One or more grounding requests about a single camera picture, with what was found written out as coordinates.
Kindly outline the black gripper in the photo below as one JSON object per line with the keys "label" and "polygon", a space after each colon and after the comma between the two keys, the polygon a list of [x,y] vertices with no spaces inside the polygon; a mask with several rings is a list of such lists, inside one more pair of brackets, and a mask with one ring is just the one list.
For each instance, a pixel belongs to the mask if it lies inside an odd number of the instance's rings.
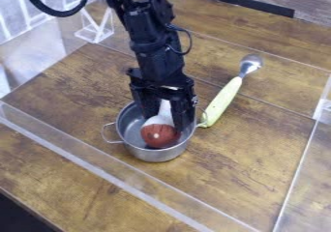
{"label": "black gripper", "polygon": [[134,43],[130,46],[138,67],[127,70],[132,100],[144,119],[159,111],[160,99],[170,101],[170,113],[176,131],[194,122],[197,96],[194,81],[183,73],[186,51],[178,43]]}

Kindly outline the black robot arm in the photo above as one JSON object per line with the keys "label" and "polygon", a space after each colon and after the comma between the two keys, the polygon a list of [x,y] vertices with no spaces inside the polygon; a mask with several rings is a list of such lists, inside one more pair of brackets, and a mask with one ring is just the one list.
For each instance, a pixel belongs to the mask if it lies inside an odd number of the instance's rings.
{"label": "black robot arm", "polygon": [[127,69],[134,103],[146,118],[156,115],[160,101],[170,102],[174,128],[183,131],[195,117],[194,81],[184,75],[183,56],[172,5],[166,0],[105,0],[128,33],[138,66]]}

